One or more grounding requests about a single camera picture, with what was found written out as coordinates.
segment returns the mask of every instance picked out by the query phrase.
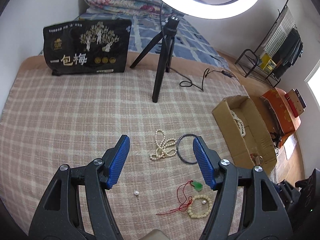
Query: black bag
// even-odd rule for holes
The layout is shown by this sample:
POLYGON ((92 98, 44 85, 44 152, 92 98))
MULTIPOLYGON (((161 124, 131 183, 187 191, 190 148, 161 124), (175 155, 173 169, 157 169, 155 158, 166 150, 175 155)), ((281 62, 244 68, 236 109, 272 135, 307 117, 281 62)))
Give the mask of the black bag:
POLYGON ((130 20, 73 21, 43 29, 52 75, 124 72, 130 20))

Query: blue gripper pad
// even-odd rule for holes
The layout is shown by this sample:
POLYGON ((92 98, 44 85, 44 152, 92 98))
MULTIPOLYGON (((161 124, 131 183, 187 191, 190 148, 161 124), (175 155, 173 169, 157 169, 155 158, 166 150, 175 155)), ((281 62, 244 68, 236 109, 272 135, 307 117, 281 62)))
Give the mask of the blue gripper pad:
POLYGON ((193 140, 193 153, 196 156, 199 168, 204 178, 204 182, 211 189, 215 189, 217 183, 214 179, 214 168, 198 138, 194 138, 193 140))
POLYGON ((124 162, 127 159, 130 150, 130 139, 128 136, 125 136, 121 145, 118 145, 118 143, 114 148, 117 152, 109 166, 109 177, 107 180, 107 187, 109 189, 111 189, 114 184, 117 184, 124 162))

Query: pearl necklace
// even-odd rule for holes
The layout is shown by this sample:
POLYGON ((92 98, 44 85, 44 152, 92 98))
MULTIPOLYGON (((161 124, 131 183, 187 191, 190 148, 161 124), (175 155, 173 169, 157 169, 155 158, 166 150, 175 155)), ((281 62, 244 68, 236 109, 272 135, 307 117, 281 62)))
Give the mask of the pearl necklace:
POLYGON ((239 126, 240 135, 242 137, 245 136, 245 129, 244 129, 244 124, 243 124, 242 120, 236 115, 236 113, 234 111, 231 111, 231 114, 233 116, 233 119, 236 120, 236 122, 239 126))
POLYGON ((188 214, 191 218, 204 218, 206 216, 209 215, 209 213, 211 212, 211 209, 212 209, 212 200, 207 196, 207 195, 196 195, 192 198, 192 203, 188 206, 188 214), (208 210, 205 211, 203 214, 201 215, 198 215, 198 214, 194 214, 192 212, 192 203, 196 200, 196 199, 199 199, 199 198, 202 198, 202 199, 205 199, 206 201, 202 201, 202 204, 206 204, 208 203, 208 210))
POLYGON ((155 134, 155 141, 156 141, 156 146, 157 146, 157 149, 155 151, 154 154, 150 154, 150 160, 153 160, 153 161, 157 161, 161 158, 166 158, 166 157, 172 157, 172 156, 175 156, 176 153, 177 153, 177 148, 176 147, 173 147, 171 148, 170 150, 166 151, 165 149, 170 147, 170 146, 174 146, 176 145, 177 143, 177 140, 175 138, 170 138, 166 141, 165 140, 165 133, 163 130, 159 129, 156 131, 156 134, 155 134), (158 140, 157 140, 157 135, 158 135, 158 132, 162 133, 163 134, 163 138, 162 138, 162 141, 161 143, 158 143, 158 140))

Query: blue patterned bedsheet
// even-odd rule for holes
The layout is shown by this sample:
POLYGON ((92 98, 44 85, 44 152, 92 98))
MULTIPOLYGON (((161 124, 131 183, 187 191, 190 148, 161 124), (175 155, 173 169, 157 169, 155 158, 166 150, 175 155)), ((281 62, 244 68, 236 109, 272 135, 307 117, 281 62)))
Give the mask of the blue patterned bedsheet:
MULTIPOLYGON (((159 20, 149 17, 106 13, 84 13, 79 18, 87 20, 116 18, 132 20, 129 51, 139 53, 142 52, 154 36, 161 31, 159 20)), ((151 53, 159 54, 160 49, 161 44, 158 44, 151 50, 151 53)), ((227 61, 211 47, 206 39, 188 21, 183 18, 178 25, 173 56, 195 60, 230 70, 227 61)))

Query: tripod stand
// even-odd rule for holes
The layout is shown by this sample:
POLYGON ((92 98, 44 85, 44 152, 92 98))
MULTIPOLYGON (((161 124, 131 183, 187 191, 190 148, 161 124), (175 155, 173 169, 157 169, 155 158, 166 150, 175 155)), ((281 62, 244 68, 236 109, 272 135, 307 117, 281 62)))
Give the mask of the tripod stand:
POLYGON ((152 94, 152 101, 154 103, 158 102, 164 71, 170 72, 171 58, 174 47, 174 37, 177 34, 179 21, 180 19, 176 16, 170 17, 168 19, 168 22, 163 27, 163 33, 160 32, 159 34, 157 34, 130 66, 130 68, 135 68, 136 65, 145 57, 145 55, 147 55, 148 52, 162 39, 156 80, 152 94))

